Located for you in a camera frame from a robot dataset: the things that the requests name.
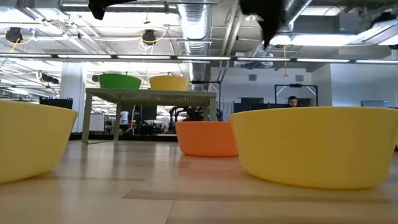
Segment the white wall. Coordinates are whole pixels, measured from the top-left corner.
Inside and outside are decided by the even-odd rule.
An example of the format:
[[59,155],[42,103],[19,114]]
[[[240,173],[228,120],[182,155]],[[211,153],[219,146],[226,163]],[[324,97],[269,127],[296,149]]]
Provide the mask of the white wall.
[[[212,80],[216,80],[218,76],[218,68],[211,69]],[[287,70],[289,77],[284,77],[285,70],[280,69],[254,69],[246,70],[243,68],[228,69],[224,81],[221,86],[221,92],[225,102],[235,101],[241,102],[242,97],[264,98],[264,102],[275,101],[274,85],[275,84],[293,84],[296,75],[304,75],[304,82],[301,84],[311,85],[311,73],[307,73],[304,68],[290,68]],[[257,81],[249,81],[248,75],[256,74]],[[278,103],[285,103],[290,96],[298,98],[314,98],[315,97],[306,88],[285,88],[278,96]]]
[[312,84],[318,85],[319,106],[332,106],[330,64],[324,65],[312,73]]
[[333,106],[361,106],[361,100],[387,100],[396,106],[393,65],[332,64]]

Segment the person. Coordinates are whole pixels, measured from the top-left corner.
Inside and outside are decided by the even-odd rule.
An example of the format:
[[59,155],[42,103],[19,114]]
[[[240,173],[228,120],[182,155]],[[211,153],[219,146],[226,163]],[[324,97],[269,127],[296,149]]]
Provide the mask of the person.
[[291,97],[289,97],[288,98],[288,101],[287,101],[287,108],[295,108],[295,107],[297,107],[297,97],[295,97],[295,96],[291,96]]

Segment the ceiling light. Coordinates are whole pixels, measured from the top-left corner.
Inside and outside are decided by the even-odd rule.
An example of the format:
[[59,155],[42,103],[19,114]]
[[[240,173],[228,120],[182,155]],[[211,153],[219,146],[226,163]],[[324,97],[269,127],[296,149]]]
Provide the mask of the ceiling light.
[[348,59],[317,59],[317,58],[298,58],[297,62],[324,62],[324,63],[348,63]]
[[50,58],[49,54],[0,54],[0,57],[14,57],[14,58]]
[[398,44],[398,35],[391,37],[390,39],[381,42],[379,45],[397,45]]
[[369,64],[398,64],[398,60],[357,60],[355,63],[369,63]]
[[170,56],[156,56],[156,55],[118,55],[120,59],[171,59]]
[[179,60],[231,60],[231,57],[196,57],[196,56],[178,56]]
[[[143,8],[147,8],[148,5],[147,4],[114,4],[114,5],[110,5],[108,7],[143,7]],[[163,4],[153,4],[153,5],[150,5],[150,7],[164,8],[164,5]]]
[[16,94],[22,94],[22,95],[29,95],[29,92],[25,90],[21,90],[18,88],[9,88],[11,92],[16,93]]
[[270,41],[272,45],[290,45],[292,43],[292,39],[288,35],[276,35]]
[[87,4],[62,4],[62,7],[87,7]]
[[293,45],[303,46],[319,46],[319,47],[338,47],[344,46],[351,42],[355,35],[338,35],[338,34],[325,34],[325,35],[296,35],[293,40]]
[[111,58],[110,55],[58,55],[60,58]]
[[273,58],[273,57],[263,57],[263,58],[251,58],[251,57],[238,57],[236,60],[242,60],[247,62],[289,62],[290,58]]

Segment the column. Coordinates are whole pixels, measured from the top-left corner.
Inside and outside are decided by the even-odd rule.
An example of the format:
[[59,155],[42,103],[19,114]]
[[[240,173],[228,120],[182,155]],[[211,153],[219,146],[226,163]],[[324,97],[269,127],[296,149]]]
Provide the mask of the column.
[[73,126],[73,133],[83,131],[86,71],[80,62],[64,62],[62,65],[60,98],[73,98],[73,110],[79,115]]

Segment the desk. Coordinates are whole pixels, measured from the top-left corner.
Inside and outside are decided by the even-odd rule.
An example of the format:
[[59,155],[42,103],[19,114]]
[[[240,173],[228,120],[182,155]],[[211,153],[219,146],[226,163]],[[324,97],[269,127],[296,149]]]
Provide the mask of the desk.
[[210,121],[217,121],[216,93],[195,91],[158,91],[158,90],[123,90],[123,89],[86,89],[86,106],[83,120],[82,143],[88,143],[90,128],[91,103],[97,96],[111,103],[116,103],[114,141],[119,140],[120,113],[122,104],[152,106],[201,106],[203,117],[207,118],[210,109]]

